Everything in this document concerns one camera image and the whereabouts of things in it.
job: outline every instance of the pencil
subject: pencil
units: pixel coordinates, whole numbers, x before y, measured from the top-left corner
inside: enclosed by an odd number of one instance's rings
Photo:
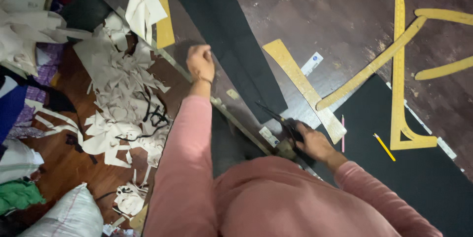
[[[386,145],[381,141],[381,138],[379,138],[379,136],[377,134],[373,134],[374,137],[376,137],[376,139],[378,139],[378,142],[383,146],[383,149],[385,149],[386,153],[389,155],[389,157],[393,160],[393,161],[396,161],[396,159],[394,158],[393,154],[391,154],[391,152],[389,152],[389,149],[387,149]]]
[[[341,116],[341,125],[345,127],[345,118]],[[345,135],[341,137],[341,152],[345,153]]]

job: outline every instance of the person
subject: person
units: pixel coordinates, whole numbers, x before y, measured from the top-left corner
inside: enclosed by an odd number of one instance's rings
[[[442,236],[425,218],[326,137],[298,124],[299,148],[323,162],[340,189],[287,159],[245,161],[213,179],[210,46],[189,49],[193,85],[169,133],[144,236]]]

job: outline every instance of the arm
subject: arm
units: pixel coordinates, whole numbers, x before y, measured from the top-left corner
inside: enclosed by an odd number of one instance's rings
[[[307,128],[301,123],[297,128],[304,137],[304,143],[297,142],[298,147],[311,158],[323,162],[334,173],[335,181],[342,190],[374,207],[400,235],[442,236],[439,230],[396,193],[358,164],[348,161],[344,155],[337,152],[321,132]]]
[[[217,236],[210,156],[213,61],[209,49],[189,49],[187,64],[195,82],[182,101],[159,162],[145,236]]]
[[[379,180],[364,171],[358,164],[348,161],[335,172],[338,186],[364,200],[376,210],[404,237],[442,236],[415,209]]]

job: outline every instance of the pink pencil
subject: pink pencil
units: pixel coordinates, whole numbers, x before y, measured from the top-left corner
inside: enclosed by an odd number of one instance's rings
[[[345,118],[341,116],[341,125],[345,127]],[[345,135],[341,137],[341,152],[345,153]]]

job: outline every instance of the yellow pencil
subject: yellow pencil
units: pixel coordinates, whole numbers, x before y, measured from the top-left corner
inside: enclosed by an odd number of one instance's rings
[[[387,149],[386,145],[381,141],[381,138],[379,138],[379,136],[377,134],[373,134],[374,137],[376,137],[376,139],[378,139],[378,142],[383,146],[383,149],[385,149],[386,153],[389,155],[389,157],[393,160],[393,161],[396,161],[396,159],[394,158],[393,154],[391,154],[391,152],[389,152],[389,149]]]

